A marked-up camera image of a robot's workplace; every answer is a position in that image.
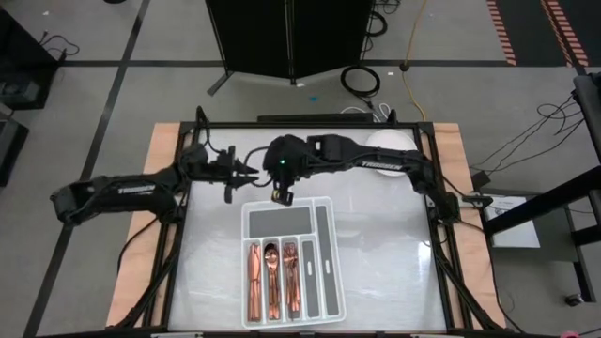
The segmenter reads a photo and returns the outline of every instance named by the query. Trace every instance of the table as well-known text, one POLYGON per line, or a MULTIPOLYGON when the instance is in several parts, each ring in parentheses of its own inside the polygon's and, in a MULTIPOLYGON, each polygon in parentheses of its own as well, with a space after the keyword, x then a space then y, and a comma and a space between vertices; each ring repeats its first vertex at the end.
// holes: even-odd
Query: table
MULTIPOLYGON (((456 124, 435 124, 434 126, 443 174, 461 191, 471 191, 470 172, 458 126, 456 124)), ((178 131, 178 123, 155 125, 146 158, 145 173, 156 172, 173 161, 178 131)), ((426 154, 429 152, 427 142, 424 142, 424 152, 426 154)), ((451 192, 452 189, 447 187, 447 191, 451 192)), ((466 222, 481 224, 479 213, 475 209, 462 208, 461 215, 466 222)), ((153 217, 149 212, 134 213, 131 219, 129 237, 133 236, 153 217)), ((121 271, 117 277, 107 325, 113 325, 122 319, 146 289, 156 252, 159 229, 159 226, 149 229, 134 241, 126 251, 121 271)), ((476 229, 457 224, 455 226, 455 238, 467 288, 491 318, 504 326, 504 318, 497 303, 497 294, 484 234, 476 229)), ((448 285, 455 326, 463 327, 455 289, 450 282, 448 285)), ((158 292, 156 307, 151 320, 153 324, 158 324, 161 319, 164 288, 163 283, 163 287, 158 292)))

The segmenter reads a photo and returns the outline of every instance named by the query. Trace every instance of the copper spoon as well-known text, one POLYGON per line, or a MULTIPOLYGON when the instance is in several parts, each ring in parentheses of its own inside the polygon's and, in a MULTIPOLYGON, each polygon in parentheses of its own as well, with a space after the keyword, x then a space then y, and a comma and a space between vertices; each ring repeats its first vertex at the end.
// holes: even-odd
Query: copper spoon
POLYGON ((278 250, 275 244, 270 243, 265 246, 265 263, 269 270, 269 319, 280 319, 280 287, 278 285, 278 250))

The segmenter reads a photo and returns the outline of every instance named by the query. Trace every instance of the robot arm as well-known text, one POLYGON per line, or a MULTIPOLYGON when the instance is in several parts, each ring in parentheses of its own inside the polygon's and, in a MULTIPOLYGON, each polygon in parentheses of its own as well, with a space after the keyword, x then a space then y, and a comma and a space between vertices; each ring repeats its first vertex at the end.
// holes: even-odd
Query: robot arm
POLYGON ((455 195, 437 184, 432 162, 416 150, 360 146, 347 137, 332 134, 309 136, 306 142, 286 135, 271 142, 263 161, 263 169, 273 178, 271 200, 286 206, 292 204, 293 193, 288 189, 295 181, 354 167, 406 173, 413 190, 427 195, 435 204, 441 220, 459 220, 455 195))
POLYGON ((216 161, 208 162, 203 145, 194 145, 179 161, 155 174, 78 181, 59 189, 50 199, 58 220, 69 225, 79 225, 101 213, 142 210, 154 213, 162 223, 172 223, 179 218, 176 195, 191 181, 222 182, 225 202, 231 203, 232 189, 257 180, 237 172, 257 173, 236 160, 233 146, 227 152, 222 150, 216 161))

